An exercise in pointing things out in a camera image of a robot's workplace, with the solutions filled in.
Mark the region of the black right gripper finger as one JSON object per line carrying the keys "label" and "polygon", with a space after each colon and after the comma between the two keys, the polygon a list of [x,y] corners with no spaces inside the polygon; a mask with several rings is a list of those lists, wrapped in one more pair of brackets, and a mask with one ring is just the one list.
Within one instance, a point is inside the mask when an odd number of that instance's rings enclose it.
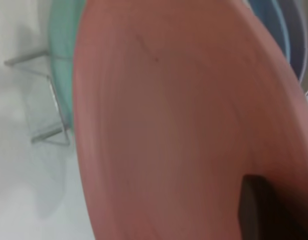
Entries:
{"label": "black right gripper finger", "polygon": [[308,240],[308,230],[287,210],[271,183],[259,175],[242,178],[238,221],[243,240]]}

